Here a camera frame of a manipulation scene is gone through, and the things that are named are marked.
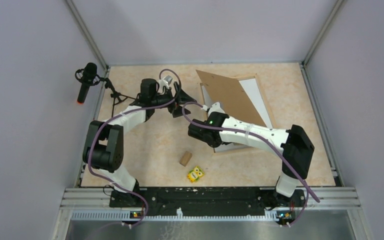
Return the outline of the small wooden block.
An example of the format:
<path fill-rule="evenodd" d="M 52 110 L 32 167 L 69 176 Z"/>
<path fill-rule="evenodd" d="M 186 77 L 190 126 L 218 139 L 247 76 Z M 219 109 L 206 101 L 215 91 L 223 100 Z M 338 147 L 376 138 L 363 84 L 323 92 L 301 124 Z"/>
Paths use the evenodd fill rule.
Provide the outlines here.
<path fill-rule="evenodd" d="M 182 157 L 179 160 L 179 164 L 183 167 L 186 167 L 189 161 L 191 160 L 193 154 L 189 151 L 185 151 Z"/>

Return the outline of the brown cardboard backing board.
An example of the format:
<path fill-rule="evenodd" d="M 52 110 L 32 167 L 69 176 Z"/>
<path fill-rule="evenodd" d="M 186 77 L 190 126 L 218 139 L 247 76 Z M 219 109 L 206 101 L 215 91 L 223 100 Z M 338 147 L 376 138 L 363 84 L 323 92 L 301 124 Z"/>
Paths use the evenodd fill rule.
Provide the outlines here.
<path fill-rule="evenodd" d="M 210 99 L 219 102 L 226 114 L 240 121 L 267 126 L 239 80 L 202 70 L 196 73 Z"/>

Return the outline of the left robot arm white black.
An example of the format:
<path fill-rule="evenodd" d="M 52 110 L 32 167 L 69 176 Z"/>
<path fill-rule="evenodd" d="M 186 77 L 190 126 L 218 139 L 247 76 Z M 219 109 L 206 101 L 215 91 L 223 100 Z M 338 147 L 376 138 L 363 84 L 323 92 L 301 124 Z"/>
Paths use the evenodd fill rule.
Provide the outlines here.
<path fill-rule="evenodd" d="M 82 153 L 88 167 L 98 170 L 95 176 L 111 182 L 122 192 L 121 200 L 129 207 L 140 202 L 135 190 L 137 180 L 122 165 L 124 135 L 136 126 L 147 122 L 156 109 L 166 108 L 173 118 L 182 116 L 182 105 L 194 98 L 182 90 L 181 83 L 174 83 L 175 93 L 163 79 L 145 78 L 140 83 L 136 99 L 118 115 L 106 120 L 94 120 L 89 124 Z"/>

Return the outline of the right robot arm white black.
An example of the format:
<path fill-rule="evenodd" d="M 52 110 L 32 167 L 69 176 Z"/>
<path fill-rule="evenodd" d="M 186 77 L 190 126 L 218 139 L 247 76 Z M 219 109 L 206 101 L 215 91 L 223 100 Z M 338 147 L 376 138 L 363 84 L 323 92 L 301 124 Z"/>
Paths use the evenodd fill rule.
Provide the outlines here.
<path fill-rule="evenodd" d="M 306 179 L 315 151 L 305 130 L 299 125 L 289 129 L 267 128 L 236 119 L 226 113 L 213 111 L 205 121 L 186 118 L 188 135 L 212 148 L 241 144 L 273 153 L 282 161 L 281 173 L 275 184 L 273 200 L 287 206 L 295 189 L 302 185 L 317 202 L 320 201 Z"/>

